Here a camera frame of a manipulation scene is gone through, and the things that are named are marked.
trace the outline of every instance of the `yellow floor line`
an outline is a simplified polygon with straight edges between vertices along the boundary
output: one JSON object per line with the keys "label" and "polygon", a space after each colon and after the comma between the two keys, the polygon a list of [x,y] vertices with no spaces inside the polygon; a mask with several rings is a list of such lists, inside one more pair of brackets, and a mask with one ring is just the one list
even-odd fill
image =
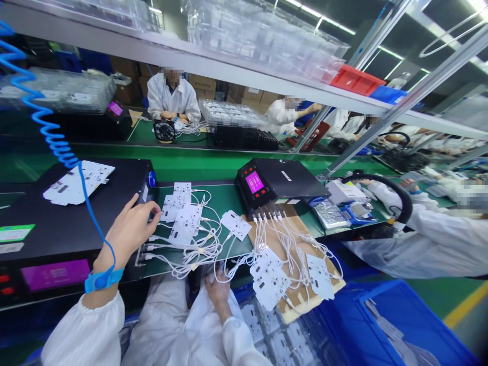
{"label": "yellow floor line", "polygon": [[488,295],[488,281],[473,291],[463,302],[461,302],[448,316],[444,318],[444,324],[449,329],[454,329],[478,303]]}

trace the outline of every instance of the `blue coiled cable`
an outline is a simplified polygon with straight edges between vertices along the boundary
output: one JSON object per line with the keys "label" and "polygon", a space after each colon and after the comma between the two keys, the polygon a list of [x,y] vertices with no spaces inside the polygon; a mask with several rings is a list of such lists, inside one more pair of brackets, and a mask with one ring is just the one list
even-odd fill
{"label": "blue coiled cable", "polygon": [[[14,30],[0,20],[0,36],[2,37],[13,36],[14,34],[15,34]],[[10,45],[7,42],[4,42],[3,40],[0,40],[0,47],[8,51],[7,53],[0,54],[0,64],[22,75],[22,76],[17,76],[12,78],[12,85],[28,93],[28,95],[22,97],[21,100],[26,106],[36,110],[36,112],[34,112],[31,115],[31,118],[42,126],[40,131],[46,137],[46,142],[48,143],[49,148],[52,150],[53,154],[57,157],[57,159],[64,164],[66,168],[73,169],[76,166],[78,167],[80,177],[81,177],[81,185],[83,187],[83,194],[85,196],[86,207],[88,208],[88,213],[90,214],[91,219],[93,220],[93,223],[95,224],[95,227],[97,228],[98,233],[102,238],[102,241],[109,246],[112,252],[113,265],[108,269],[108,271],[105,272],[103,276],[100,276],[96,279],[96,286],[98,288],[105,287],[108,281],[108,277],[110,276],[110,274],[115,268],[115,252],[113,251],[112,245],[110,245],[110,243],[105,239],[102,229],[100,228],[100,225],[98,224],[97,219],[95,218],[95,214],[93,213],[92,205],[90,205],[90,200],[88,199],[88,193],[86,191],[83,169],[81,167],[82,161],[78,160],[78,158],[75,157],[75,154],[71,152],[69,143],[64,141],[65,136],[63,134],[51,133],[51,130],[58,129],[60,128],[60,126],[54,123],[46,122],[41,119],[41,117],[49,114],[53,114],[54,112],[49,108],[38,106],[32,103],[32,100],[37,98],[45,98],[45,96],[39,91],[29,89],[22,85],[22,83],[26,81],[36,80],[35,74],[10,63],[10,61],[12,60],[25,59],[25,54],[17,47]]]}

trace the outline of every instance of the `pink display screen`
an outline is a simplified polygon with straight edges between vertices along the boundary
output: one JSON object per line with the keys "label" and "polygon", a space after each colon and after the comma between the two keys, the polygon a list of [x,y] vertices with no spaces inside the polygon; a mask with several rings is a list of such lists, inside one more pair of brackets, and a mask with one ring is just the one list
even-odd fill
{"label": "pink display screen", "polygon": [[251,189],[251,193],[255,194],[258,190],[264,187],[261,178],[258,176],[258,173],[252,172],[246,177],[246,182],[248,183],[249,188]]}
{"label": "pink display screen", "polygon": [[31,291],[84,282],[90,274],[86,259],[22,268],[21,271]]}
{"label": "pink display screen", "polygon": [[124,111],[117,103],[112,102],[108,105],[108,109],[110,109],[112,112],[114,112],[117,116],[120,116],[120,114]]}

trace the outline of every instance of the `white box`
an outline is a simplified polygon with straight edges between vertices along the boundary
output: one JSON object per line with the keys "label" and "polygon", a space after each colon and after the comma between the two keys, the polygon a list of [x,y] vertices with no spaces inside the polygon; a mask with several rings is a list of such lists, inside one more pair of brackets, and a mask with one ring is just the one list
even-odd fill
{"label": "white box", "polygon": [[366,195],[352,182],[342,183],[340,180],[330,181],[325,185],[331,196],[329,200],[334,204],[347,201],[366,201]]}

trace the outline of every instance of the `red plastic bin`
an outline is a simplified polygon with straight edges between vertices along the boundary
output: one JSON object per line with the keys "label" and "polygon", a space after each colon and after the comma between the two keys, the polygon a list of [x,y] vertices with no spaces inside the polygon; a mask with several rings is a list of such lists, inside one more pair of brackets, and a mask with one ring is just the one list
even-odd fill
{"label": "red plastic bin", "polygon": [[340,89],[349,90],[356,94],[369,97],[377,87],[386,84],[386,81],[378,79],[370,74],[356,70],[352,66],[342,65],[339,73],[330,85]]}

